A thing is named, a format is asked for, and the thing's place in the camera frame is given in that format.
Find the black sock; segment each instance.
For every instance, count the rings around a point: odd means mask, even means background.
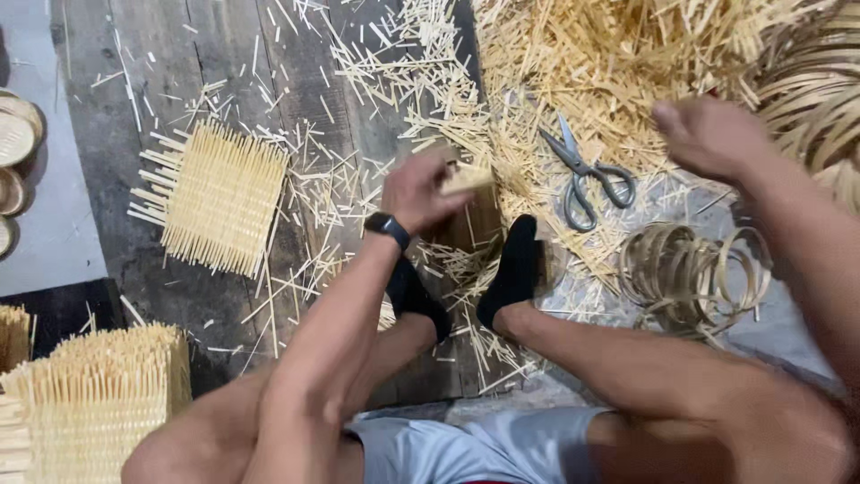
[[[538,221],[534,217],[521,215],[508,232],[505,246],[501,249],[499,272],[478,301],[478,319],[490,330],[499,309],[534,298],[543,249],[542,242],[535,240],[537,230]]]
[[[448,319],[448,313],[438,301],[430,297],[418,277],[418,271],[406,258],[401,257],[397,261],[385,292],[391,299],[394,315],[398,319],[403,313],[427,316],[436,326],[437,343],[441,343],[451,334],[451,320]]]

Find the scissor blade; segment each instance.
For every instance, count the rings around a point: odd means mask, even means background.
[[[564,138],[564,145],[571,152],[580,154],[579,145],[574,139],[574,134],[570,132],[570,125],[568,124],[568,120],[565,119],[561,111],[558,112],[558,124],[562,127],[562,137]]]
[[[570,167],[571,170],[578,170],[582,165],[582,158],[580,158],[580,154],[577,152],[571,152],[560,140],[558,140],[552,134],[544,131],[542,127],[537,129],[541,136],[544,137],[547,143],[550,144],[550,148],[552,151],[558,155],[558,158],[561,158],[564,164]]]

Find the scissors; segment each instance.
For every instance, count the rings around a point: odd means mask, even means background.
[[[571,177],[570,183],[568,183],[567,192],[564,196],[564,218],[567,219],[570,228],[579,232],[591,232],[597,226],[597,215],[594,213],[592,204],[586,199],[586,194],[582,191],[581,183],[585,177],[591,176],[597,178],[600,184],[603,185],[603,191],[606,192],[606,195],[609,196],[609,199],[618,208],[627,208],[633,204],[633,201],[636,199],[636,183],[633,181],[630,173],[624,168],[608,166],[600,164],[600,162],[595,163],[594,166],[588,166],[580,155],[579,146],[573,134],[570,133],[568,120],[564,119],[562,113],[558,114],[558,122],[562,125],[563,143],[542,128],[538,130],[540,130],[541,135],[547,143],[550,144],[552,151],[558,155],[558,158],[561,158],[564,164],[574,171],[574,175]],[[615,190],[615,186],[612,185],[612,181],[606,175],[621,177],[627,186],[627,196],[622,198]],[[582,224],[574,219],[572,197],[576,197],[580,206],[585,210],[588,223]]]

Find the hand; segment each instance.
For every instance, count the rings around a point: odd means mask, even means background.
[[[782,161],[761,120],[730,102],[659,101],[652,115],[672,160],[700,177],[735,183],[751,169]]]
[[[450,147],[430,149],[406,158],[385,177],[382,209],[415,235],[454,214],[472,198],[471,193],[442,196],[439,186],[445,179],[445,161],[452,158]]]

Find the black wristwatch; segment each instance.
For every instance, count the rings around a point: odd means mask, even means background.
[[[403,251],[406,251],[406,249],[409,248],[409,241],[412,239],[409,237],[409,233],[406,232],[406,229],[397,223],[394,215],[387,214],[385,212],[376,212],[370,217],[367,217],[365,220],[365,230],[390,235],[397,241],[397,244],[400,245],[400,248]]]

